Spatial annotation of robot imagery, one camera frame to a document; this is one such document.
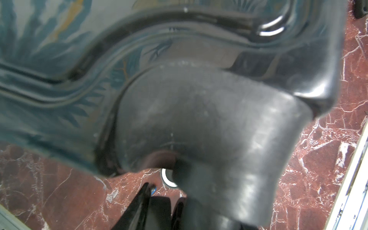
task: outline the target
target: red marble floor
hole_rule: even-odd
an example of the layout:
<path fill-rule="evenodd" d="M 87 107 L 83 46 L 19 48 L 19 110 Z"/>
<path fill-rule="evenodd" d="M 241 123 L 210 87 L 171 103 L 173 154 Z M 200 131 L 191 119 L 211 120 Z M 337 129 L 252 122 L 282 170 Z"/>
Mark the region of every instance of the red marble floor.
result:
<path fill-rule="evenodd" d="M 282 175 L 271 230 L 321 230 L 328 218 L 368 114 L 368 20 L 349 3 L 341 97 L 326 117 L 307 127 Z M 110 229 L 140 186 L 174 204 L 183 196 L 163 186 L 158 170 L 100 179 L 0 143 L 0 204 L 32 230 Z"/>

